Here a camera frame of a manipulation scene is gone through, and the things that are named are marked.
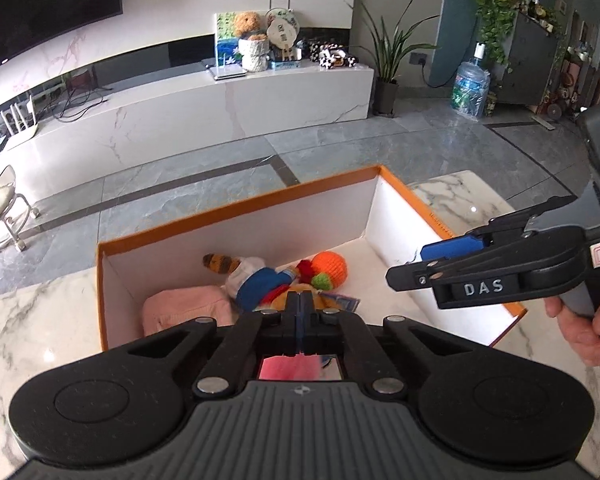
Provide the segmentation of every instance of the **marble countertop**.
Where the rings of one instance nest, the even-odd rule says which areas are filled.
[[[513,210],[470,171],[411,187],[456,234]],[[6,419],[18,387],[44,370],[100,351],[95,283],[95,269],[88,269],[0,296],[0,480],[24,461]],[[555,321],[544,315],[542,301],[525,306],[528,314],[496,348],[560,368],[587,387],[596,418],[578,461],[598,476],[600,369],[587,368],[571,351]]]
[[[353,67],[347,68],[346,70],[350,72],[369,72],[372,69],[365,64],[358,63]],[[324,76],[330,76],[336,73],[336,71],[325,70],[317,63],[313,63],[308,59],[303,59],[300,67],[292,70],[269,69],[262,72],[249,72],[242,77],[221,79],[218,81],[214,80],[212,75],[207,70],[190,72],[174,77],[138,84],[137,86],[132,86],[119,91],[109,92],[105,95],[105,100],[102,102],[102,104],[87,111],[84,117],[94,117],[104,112],[116,110],[117,108],[128,106],[137,102],[155,99],[167,94],[175,94],[177,92],[187,91],[192,88],[227,84],[235,85],[240,84],[241,82],[263,77],[296,76],[316,72],[322,72]],[[58,121],[55,118],[48,118],[45,121],[42,121],[42,123],[43,124],[41,124],[40,131],[36,135],[37,137],[44,136],[66,126],[66,123]]]

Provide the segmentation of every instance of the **blue gripper pad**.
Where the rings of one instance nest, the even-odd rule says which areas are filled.
[[[439,258],[457,258],[465,254],[476,253],[486,247],[480,238],[474,236],[459,236],[442,240],[434,244],[425,245],[420,251],[422,261],[435,260]]]

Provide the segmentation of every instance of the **pink cloth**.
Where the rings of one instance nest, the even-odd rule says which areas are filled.
[[[318,355],[275,356],[264,359],[258,378],[266,381],[317,381],[321,369]]]
[[[231,303],[215,285],[164,290],[148,298],[142,306],[144,335],[155,334],[196,317],[213,317],[218,326],[234,323]]]

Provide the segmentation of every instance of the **small figurine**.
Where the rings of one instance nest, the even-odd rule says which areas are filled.
[[[346,52],[341,45],[323,45],[318,55],[320,66],[327,70],[339,66],[352,67],[358,63],[358,58]]]

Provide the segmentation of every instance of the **orange knitted ball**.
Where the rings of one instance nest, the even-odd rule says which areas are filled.
[[[311,260],[311,267],[316,274],[324,273],[329,277],[331,288],[338,288],[342,285],[349,274],[345,259],[332,251],[316,254]]]

